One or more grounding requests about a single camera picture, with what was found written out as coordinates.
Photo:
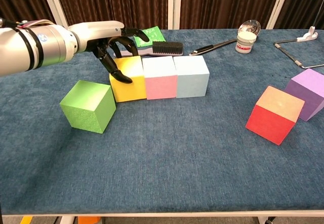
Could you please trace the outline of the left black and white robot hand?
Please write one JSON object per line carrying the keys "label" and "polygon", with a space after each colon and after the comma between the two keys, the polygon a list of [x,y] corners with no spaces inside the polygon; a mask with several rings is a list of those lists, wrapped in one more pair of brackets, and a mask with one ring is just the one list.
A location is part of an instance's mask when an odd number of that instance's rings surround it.
{"label": "left black and white robot hand", "polygon": [[127,28],[119,21],[83,22],[69,26],[68,30],[77,40],[78,53],[92,52],[113,78],[122,83],[132,83],[132,80],[118,69],[114,59],[107,52],[107,48],[111,47],[116,56],[121,58],[120,49],[116,45],[119,42],[133,56],[137,56],[138,50],[129,37],[134,35],[149,42],[149,38],[142,30]]}

